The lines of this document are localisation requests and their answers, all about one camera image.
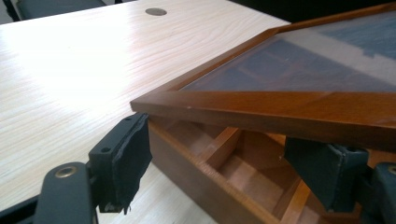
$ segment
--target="black chair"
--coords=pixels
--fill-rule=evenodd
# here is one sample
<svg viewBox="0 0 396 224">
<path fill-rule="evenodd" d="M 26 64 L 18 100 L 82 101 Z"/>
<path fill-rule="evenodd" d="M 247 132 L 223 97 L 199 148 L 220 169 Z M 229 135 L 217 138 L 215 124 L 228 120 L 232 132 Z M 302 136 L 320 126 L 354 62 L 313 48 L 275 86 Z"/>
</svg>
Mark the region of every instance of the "black chair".
<svg viewBox="0 0 396 224">
<path fill-rule="evenodd" d="M 101 0 L 19 0 L 15 6 L 11 0 L 3 0 L 3 2 L 8 15 L 14 21 L 25 21 L 106 6 Z M 118 3 L 122 3 L 122 1 L 115 0 L 115 4 Z"/>
</svg>

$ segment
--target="wooden table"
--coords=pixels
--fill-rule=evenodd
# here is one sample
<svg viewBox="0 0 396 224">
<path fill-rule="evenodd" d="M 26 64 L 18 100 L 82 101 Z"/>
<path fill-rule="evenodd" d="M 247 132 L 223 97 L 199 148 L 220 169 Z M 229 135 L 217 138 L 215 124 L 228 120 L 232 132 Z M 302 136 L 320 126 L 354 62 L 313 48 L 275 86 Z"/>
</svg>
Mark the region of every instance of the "wooden table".
<svg viewBox="0 0 396 224">
<path fill-rule="evenodd" d="M 227 1 L 142 0 L 1 25 L 0 210 L 37 195 L 51 168 L 86 162 L 134 98 L 283 24 Z M 154 165 L 129 215 L 99 219 L 215 222 Z"/>
</svg>

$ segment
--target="wooden tray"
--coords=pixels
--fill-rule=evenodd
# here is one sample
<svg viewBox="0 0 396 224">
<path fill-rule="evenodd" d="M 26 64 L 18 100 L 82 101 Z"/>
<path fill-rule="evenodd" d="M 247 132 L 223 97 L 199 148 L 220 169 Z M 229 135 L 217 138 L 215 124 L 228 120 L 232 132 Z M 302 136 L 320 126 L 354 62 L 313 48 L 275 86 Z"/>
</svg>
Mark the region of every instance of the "wooden tray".
<svg viewBox="0 0 396 224">
<path fill-rule="evenodd" d="M 396 161 L 396 124 L 393 121 L 396 77 L 388 76 L 390 70 L 386 70 L 395 65 L 392 55 L 382 49 L 363 52 L 363 56 L 355 53 L 361 60 L 359 65 L 364 65 L 367 63 L 364 60 L 371 60 L 370 57 L 375 58 L 375 55 L 380 55 L 381 64 L 386 65 L 361 71 L 361 66 L 355 66 L 353 62 L 348 64 L 350 66 L 339 62 L 343 60 L 337 55 L 323 55 L 326 50 L 320 50 L 321 45 L 314 47 L 317 56 L 313 58 L 300 50 L 312 49 L 310 43 L 304 46 L 307 34 L 308 37 L 315 36 L 311 35 L 312 30 L 305 29 L 307 27 L 313 27 L 314 33 L 323 32 L 319 25 L 360 17 L 371 20 L 373 17 L 367 16 L 390 13 L 379 14 L 385 18 L 380 22 L 383 24 L 389 22 L 389 15 L 394 16 L 395 8 L 396 4 L 387 4 L 268 30 L 133 100 L 134 111 L 150 114 L 153 162 L 220 223 L 359 222 L 359 206 L 350 214 L 328 213 L 323 209 L 292 167 L 282 159 L 284 136 L 373 148 L 372 166 L 379 161 Z M 300 38 L 297 40 L 302 40 L 302 45 L 293 40 L 293 34 Z M 310 59 L 308 63 L 288 63 L 292 52 L 279 56 L 270 50 L 274 43 L 278 43 L 277 38 L 282 41 L 285 36 L 291 36 L 291 42 L 305 54 L 303 58 Z M 330 40 L 323 45 L 332 49 L 333 43 L 339 41 Z M 355 52 L 356 46 L 344 46 L 349 45 L 342 44 L 341 49 L 347 49 L 347 53 Z M 248 70 L 251 63 L 246 62 L 258 55 L 276 58 L 280 68 L 261 67 L 266 62 L 263 60 L 254 63 L 259 68 L 251 73 Z M 324 65 L 313 67 L 312 64 L 318 61 Z M 296 70 L 291 70 L 290 75 L 281 69 L 283 66 L 299 69 L 303 75 Z M 380 75 L 370 77 L 372 70 Z M 257 71 L 266 71 L 264 77 Z M 250 83 L 237 83 L 241 73 L 246 77 L 244 81 L 251 79 Z M 337 83 L 334 74 L 341 74 L 342 81 Z M 325 88 L 313 84 L 305 86 L 305 82 L 295 81 L 295 77 L 327 84 Z M 346 78 L 353 85 L 346 85 Z M 236 84 L 223 85 L 229 79 L 235 79 Z M 250 89 L 256 83 L 265 88 Z"/>
</svg>

